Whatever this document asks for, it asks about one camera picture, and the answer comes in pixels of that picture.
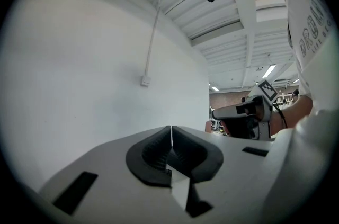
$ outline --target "fluorescent light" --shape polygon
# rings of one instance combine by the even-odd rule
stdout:
[[[270,73],[272,72],[272,70],[276,67],[276,65],[271,65],[269,67],[269,69],[267,70],[267,72],[264,74],[263,78],[268,77],[268,75],[270,75]]]

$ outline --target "white wall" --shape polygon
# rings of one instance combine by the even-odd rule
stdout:
[[[110,140],[177,124],[204,129],[205,59],[145,0],[18,0],[0,52],[2,149],[34,190]]]

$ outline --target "brown wall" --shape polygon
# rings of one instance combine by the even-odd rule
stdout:
[[[290,94],[297,88],[298,86],[290,86],[285,91],[284,87],[279,87],[279,88],[276,88],[276,90],[278,92],[279,90],[281,90],[281,93],[279,94],[282,94],[282,93]],[[242,102],[242,97],[247,97],[248,94],[249,94],[249,91],[210,94],[210,106],[216,109],[216,108],[221,108],[225,106],[230,106],[233,104],[238,104]]]

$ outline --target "forearm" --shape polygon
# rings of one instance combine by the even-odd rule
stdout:
[[[309,115],[313,107],[312,100],[307,96],[301,96],[294,105],[282,110],[288,128],[293,128],[305,116]],[[283,120],[278,112],[273,112],[270,120],[271,135],[285,128]]]

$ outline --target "white pipe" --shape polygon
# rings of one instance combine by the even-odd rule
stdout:
[[[155,16],[155,22],[154,22],[154,25],[153,25],[152,36],[151,36],[151,38],[150,38],[150,43],[149,43],[149,47],[148,47],[148,55],[147,55],[147,62],[146,62],[145,76],[147,76],[147,74],[148,74],[148,67],[149,67],[149,61],[150,61],[150,53],[151,53],[151,50],[152,50],[152,45],[153,45],[153,38],[154,38],[155,29],[156,29],[156,27],[157,27],[157,22],[158,22],[158,17],[159,17],[159,11],[160,11],[160,0],[158,0],[157,15]]]

